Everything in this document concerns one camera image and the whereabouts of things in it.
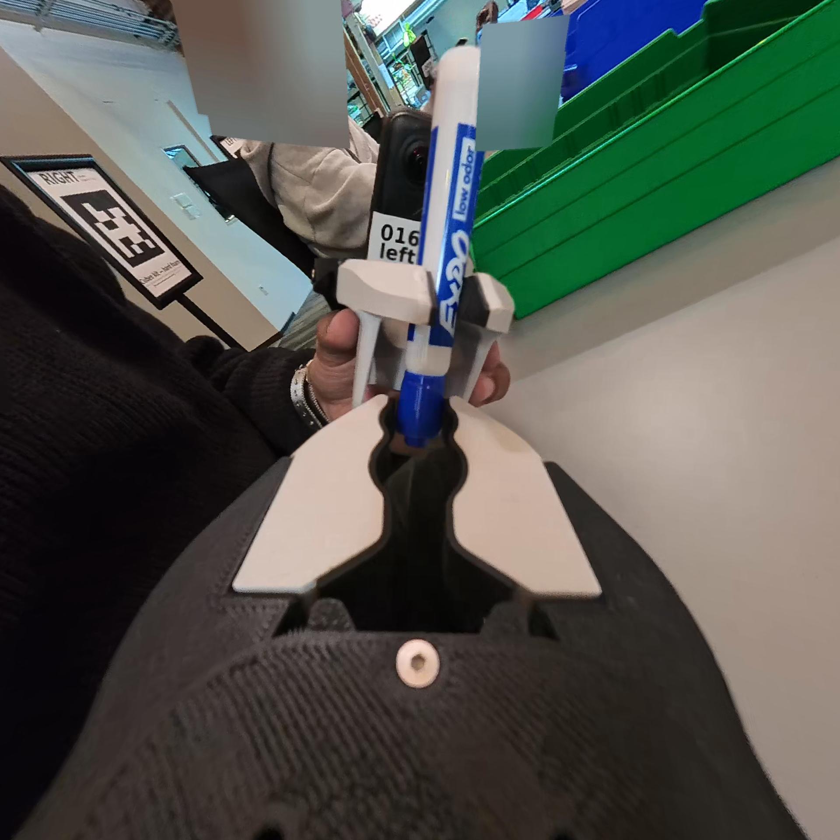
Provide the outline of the green plastic bin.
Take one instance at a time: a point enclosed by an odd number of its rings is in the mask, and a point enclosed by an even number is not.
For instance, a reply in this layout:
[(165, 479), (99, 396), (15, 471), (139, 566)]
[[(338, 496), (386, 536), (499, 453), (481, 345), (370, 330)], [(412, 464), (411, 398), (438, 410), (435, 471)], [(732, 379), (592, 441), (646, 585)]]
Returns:
[(521, 319), (839, 154), (839, 2), (708, 2), (482, 174), (478, 270)]

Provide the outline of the blue plastic bin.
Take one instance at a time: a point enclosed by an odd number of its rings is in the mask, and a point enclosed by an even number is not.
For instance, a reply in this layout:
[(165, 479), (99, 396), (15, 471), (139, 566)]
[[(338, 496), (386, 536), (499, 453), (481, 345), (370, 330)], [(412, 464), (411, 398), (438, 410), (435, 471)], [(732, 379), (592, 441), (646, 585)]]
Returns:
[(561, 101), (567, 102), (663, 33), (696, 24), (704, 1), (588, 1), (569, 16)]

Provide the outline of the grey desk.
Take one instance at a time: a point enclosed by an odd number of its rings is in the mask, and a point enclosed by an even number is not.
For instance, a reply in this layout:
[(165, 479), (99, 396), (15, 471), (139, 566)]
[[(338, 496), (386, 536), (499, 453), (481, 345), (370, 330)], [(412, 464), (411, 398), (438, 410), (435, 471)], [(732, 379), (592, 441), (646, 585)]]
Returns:
[(495, 415), (665, 572), (791, 811), (838, 838), (838, 238), (562, 359), (582, 324), (518, 324)]

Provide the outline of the person's left forearm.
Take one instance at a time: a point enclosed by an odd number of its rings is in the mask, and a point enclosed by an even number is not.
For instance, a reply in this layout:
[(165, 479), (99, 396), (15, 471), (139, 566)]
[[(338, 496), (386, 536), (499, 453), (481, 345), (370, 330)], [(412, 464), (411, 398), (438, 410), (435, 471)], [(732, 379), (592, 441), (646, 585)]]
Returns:
[(183, 353), (276, 455), (291, 455), (326, 424), (308, 393), (314, 350), (248, 352), (197, 337), (185, 342)]

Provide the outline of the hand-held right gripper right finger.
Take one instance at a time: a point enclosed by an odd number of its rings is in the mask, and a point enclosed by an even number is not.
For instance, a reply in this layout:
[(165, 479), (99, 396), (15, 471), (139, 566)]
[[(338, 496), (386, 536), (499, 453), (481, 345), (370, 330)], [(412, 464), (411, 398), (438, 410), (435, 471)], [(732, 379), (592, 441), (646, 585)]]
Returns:
[(601, 585), (539, 454), (465, 400), (450, 407), (465, 462), (451, 502), (455, 546), (518, 594), (599, 598)]

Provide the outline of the person's black sweater torso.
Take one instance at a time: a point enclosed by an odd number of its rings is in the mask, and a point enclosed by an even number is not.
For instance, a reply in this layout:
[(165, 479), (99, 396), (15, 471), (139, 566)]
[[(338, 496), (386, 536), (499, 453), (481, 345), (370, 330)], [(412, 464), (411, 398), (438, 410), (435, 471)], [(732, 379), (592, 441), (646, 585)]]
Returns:
[(185, 547), (276, 455), (91, 246), (2, 188), (2, 838)]

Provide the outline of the framed marker tag sign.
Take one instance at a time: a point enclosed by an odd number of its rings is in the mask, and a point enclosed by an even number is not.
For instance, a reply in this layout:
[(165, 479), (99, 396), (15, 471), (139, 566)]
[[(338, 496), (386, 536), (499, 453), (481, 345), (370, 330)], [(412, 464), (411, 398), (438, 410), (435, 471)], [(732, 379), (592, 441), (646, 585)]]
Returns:
[(176, 302), (227, 346), (241, 348), (186, 295), (202, 275), (93, 156), (4, 155), (2, 163), (157, 311)]

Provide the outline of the person's left hand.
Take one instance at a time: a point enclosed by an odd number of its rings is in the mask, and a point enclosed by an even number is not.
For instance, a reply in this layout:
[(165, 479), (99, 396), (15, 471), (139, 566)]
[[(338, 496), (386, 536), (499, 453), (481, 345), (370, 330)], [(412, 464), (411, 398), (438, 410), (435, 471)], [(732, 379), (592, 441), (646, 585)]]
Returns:
[[(333, 311), (318, 323), (314, 356), (308, 365), (310, 398), (328, 422), (348, 413), (352, 405), (355, 354), (360, 321), (348, 309)], [(501, 359), (498, 343), (490, 347), (469, 403), (483, 407), (501, 400), (511, 373)]]

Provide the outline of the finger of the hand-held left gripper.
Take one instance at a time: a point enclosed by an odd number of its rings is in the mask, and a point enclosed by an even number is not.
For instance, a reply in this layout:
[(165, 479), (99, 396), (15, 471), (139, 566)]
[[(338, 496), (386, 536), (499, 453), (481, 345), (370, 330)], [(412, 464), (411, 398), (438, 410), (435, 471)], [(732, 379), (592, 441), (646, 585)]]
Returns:
[(458, 395), (471, 396), (491, 345), (508, 333), (515, 304), (508, 289), (486, 273), (465, 278), (458, 308)]
[(398, 390), (406, 370), (407, 332), (432, 314), (431, 279), (420, 266), (349, 259), (338, 267), (335, 297), (360, 322), (353, 374), (353, 408), (370, 385)]

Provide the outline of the blue dry erase marker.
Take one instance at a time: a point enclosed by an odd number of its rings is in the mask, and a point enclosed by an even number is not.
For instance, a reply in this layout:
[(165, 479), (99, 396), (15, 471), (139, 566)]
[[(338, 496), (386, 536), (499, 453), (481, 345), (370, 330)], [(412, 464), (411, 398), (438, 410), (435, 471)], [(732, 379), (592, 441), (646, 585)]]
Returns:
[(437, 65), (419, 264), (432, 281), (428, 324), (407, 331), (397, 430), (412, 447), (440, 433), (484, 152), (476, 146), (480, 50), (459, 45)]

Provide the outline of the black office chair back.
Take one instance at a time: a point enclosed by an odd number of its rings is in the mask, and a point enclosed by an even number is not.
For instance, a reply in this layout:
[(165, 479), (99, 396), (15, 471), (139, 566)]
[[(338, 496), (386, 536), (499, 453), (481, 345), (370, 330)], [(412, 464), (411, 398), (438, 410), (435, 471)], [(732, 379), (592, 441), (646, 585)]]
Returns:
[(248, 163), (241, 159), (186, 166), (184, 173), (225, 215), (233, 216), (279, 251), (308, 280), (315, 255), (285, 224), (280, 210), (259, 189)]

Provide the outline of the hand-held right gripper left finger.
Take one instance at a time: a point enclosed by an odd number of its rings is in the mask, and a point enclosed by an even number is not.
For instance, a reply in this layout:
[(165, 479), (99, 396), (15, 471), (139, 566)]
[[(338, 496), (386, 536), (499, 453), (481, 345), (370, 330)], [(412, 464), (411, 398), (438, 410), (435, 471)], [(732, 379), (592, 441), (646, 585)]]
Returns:
[(380, 541), (385, 499), (372, 463), (388, 406), (375, 396), (299, 447), (233, 579), (236, 593), (308, 595)]

